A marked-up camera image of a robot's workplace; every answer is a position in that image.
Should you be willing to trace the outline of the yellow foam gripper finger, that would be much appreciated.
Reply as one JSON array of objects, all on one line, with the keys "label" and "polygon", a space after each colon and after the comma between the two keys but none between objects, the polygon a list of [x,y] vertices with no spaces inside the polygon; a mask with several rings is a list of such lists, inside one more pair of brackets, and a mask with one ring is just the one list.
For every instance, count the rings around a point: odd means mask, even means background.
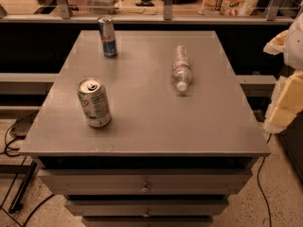
[{"label": "yellow foam gripper finger", "polygon": [[274,87],[263,128],[269,133],[281,133],[302,111],[303,72],[294,72],[287,78],[281,76]]},{"label": "yellow foam gripper finger", "polygon": [[267,54],[277,55],[284,51],[285,39],[288,31],[284,30],[277,34],[270,42],[268,42],[263,51]]}]

